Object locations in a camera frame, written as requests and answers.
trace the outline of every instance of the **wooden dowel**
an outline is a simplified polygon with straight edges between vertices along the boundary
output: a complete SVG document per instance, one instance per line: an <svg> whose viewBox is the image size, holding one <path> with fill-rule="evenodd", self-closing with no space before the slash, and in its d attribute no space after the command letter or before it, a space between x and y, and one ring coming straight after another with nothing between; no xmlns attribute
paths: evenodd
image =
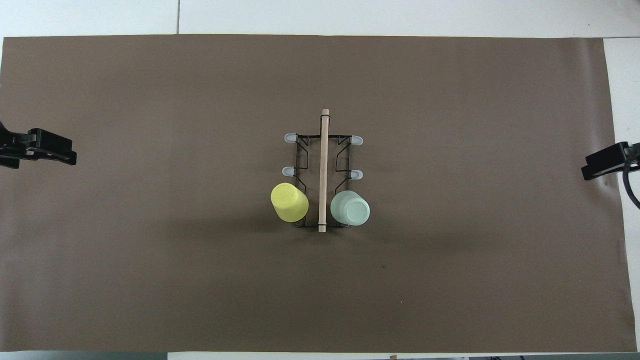
<svg viewBox="0 0 640 360"><path fill-rule="evenodd" d="M320 125L320 203L318 208L318 232L326 232L326 176L329 153L329 109L322 109Z"/></svg>

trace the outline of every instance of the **brown mat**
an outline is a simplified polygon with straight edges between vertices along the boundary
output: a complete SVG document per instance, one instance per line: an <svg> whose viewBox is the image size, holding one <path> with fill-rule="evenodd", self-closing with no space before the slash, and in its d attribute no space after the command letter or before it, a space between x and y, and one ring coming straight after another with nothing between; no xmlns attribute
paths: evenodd
<svg viewBox="0 0 640 360"><path fill-rule="evenodd" d="M616 177L580 174L614 141L600 39L3 53L5 126L73 139L78 165L0 168L0 350L636 351ZM318 234L269 192L290 179L283 135L318 133L323 107L365 140L372 215Z"/></svg>

